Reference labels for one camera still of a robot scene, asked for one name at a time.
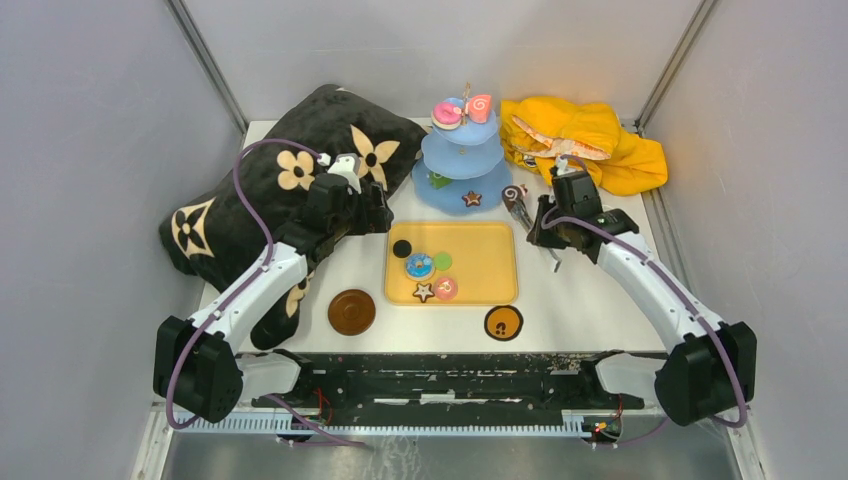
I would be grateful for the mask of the black sandwich cookie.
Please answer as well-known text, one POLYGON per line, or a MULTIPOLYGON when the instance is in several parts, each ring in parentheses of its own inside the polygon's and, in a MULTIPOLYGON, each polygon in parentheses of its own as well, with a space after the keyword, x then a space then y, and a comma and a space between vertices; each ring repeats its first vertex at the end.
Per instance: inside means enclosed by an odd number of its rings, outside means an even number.
POLYGON ((413 252, 413 248, 411 243, 408 240, 401 239, 397 240, 392 244, 392 254, 396 258, 405 259, 409 257, 413 252))

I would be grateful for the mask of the chocolate swirl roll cake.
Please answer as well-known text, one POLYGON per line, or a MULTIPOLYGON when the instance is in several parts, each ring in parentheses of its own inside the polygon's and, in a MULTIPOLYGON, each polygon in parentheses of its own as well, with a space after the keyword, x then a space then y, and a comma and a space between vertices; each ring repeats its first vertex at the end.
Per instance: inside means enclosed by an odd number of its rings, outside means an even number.
POLYGON ((511 208, 517 203, 524 203, 524 198, 528 190, 523 185, 509 185, 502 190, 503 203, 511 208))

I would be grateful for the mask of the green macaron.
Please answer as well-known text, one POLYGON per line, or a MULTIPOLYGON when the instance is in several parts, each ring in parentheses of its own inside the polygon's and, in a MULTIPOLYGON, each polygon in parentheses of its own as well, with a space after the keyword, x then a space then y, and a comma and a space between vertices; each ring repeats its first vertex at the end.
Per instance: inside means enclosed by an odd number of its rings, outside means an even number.
POLYGON ((432 257, 433 266, 438 271, 446 271, 451 268, 453 260, 447 252, 439 252, 432 257))

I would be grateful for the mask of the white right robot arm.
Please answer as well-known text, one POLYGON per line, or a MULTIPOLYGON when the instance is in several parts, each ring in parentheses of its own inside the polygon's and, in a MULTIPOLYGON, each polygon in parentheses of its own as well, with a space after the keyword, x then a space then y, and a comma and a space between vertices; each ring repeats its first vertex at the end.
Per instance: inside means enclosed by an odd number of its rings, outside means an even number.
POLYGON ((587 172, 554 176, 551 193, 538 199, 527 240, 585 255, 629 295, 667 351, 663 359, 612 351, 591 361, 590 373, 577 382, 585 405, 602 408, 624 394, 659 405, 679 426, 704 419, 746 425, 755 389, 755 332, 744 322, 725 321, 688 291, 628 214, 603 209, 587 172))

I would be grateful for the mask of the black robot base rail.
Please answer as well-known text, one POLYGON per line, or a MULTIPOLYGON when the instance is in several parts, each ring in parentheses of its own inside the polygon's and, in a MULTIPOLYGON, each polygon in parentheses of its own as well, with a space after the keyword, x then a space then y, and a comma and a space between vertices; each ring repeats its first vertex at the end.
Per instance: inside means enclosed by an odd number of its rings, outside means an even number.
POLYGON ((330 426, 554 426, 563 411, 641 410, 602 392, 581 353, 300 355, 305 370, 282 399, 330 426))

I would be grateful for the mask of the blue frosted donut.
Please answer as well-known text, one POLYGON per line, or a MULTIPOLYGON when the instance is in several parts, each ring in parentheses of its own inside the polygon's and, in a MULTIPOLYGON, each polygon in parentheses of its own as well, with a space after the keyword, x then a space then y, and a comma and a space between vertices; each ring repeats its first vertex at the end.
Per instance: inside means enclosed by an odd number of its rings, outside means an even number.
POLYGON ((435 272, 433 258, 426 253, 414 253, 405 259, 405 275, 413 281, 423 282, 435 272))

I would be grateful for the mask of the pink round candy cake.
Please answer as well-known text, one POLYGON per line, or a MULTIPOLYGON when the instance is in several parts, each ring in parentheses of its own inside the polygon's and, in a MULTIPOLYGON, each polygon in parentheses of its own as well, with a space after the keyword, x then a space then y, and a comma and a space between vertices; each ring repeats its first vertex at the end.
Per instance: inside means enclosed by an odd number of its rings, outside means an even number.
POLYGON ((458 283, 451 277, 444 276, 434 282, 434 294, 443 302, 453 300, 458 294, 458 283))

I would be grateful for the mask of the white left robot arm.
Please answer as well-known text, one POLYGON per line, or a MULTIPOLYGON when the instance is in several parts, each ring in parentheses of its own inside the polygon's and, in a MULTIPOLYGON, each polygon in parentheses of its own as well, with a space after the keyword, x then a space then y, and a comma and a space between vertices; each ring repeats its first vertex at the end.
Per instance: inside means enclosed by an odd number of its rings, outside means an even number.
POLYGON ((344 175, 319 175, 305 204, 237 280, 190 318, 170 316, 160 324, 153 389, 165 400, 169 425, 180 430, 199 419, 218 423, 238 404, 267 394, 294 407, 307 404, 315 382, 294 355, 240 357, 238 347, 340 239, 385 233, 392 220, 378 183, 354 186, 344 175))

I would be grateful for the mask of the green swirl roll cake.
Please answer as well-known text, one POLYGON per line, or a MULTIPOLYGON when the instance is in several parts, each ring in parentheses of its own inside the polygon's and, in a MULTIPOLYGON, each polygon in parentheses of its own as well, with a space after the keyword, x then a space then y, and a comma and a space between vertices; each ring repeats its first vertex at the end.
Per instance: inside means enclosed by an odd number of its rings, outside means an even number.
POLYGON ((431 171, 428 173, 428 181, 432 189, 439 190, 450 185, 453 182, 453 179, 431 171))

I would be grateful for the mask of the metal serving tongs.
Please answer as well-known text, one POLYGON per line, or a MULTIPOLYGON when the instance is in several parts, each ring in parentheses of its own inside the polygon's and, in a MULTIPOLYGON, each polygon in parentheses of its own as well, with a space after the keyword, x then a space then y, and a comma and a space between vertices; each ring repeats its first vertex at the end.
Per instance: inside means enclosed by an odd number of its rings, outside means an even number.
MULTIPOLYGON (((511 208, 508 208, 506 205, 505 207, 512 218, 525 230, 527 234, 530 234, 533 227, 533 220, 529 216, 525 202, 523 204, 517 203, 511 208)), ((539 247, 539 250, 548 258, 551 271, 553 273, 557 273, 562 263, 561 258, 551 248, 539 247)))

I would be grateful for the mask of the pink frosted donut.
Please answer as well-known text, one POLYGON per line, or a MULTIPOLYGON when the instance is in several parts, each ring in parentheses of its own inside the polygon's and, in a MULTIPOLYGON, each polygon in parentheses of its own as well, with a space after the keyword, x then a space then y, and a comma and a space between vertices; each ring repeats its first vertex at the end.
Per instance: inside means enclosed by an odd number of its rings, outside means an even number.
POLYGON ((463 101, 442 101, 431 110, 432 124, 442 130, 455 130, 465 122, 465 103, 463 101))

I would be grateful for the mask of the salmon swirl cake slice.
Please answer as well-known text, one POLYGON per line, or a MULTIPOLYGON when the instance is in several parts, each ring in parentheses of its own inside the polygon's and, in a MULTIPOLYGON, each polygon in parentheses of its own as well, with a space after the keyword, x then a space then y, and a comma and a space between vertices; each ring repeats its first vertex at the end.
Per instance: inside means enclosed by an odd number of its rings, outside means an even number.
POLYGON ((492 97, 488 94, 479 94, 467 98, 464 104, 464 116, 476 124, 485 124, 490 116, 492 108, 492 97))

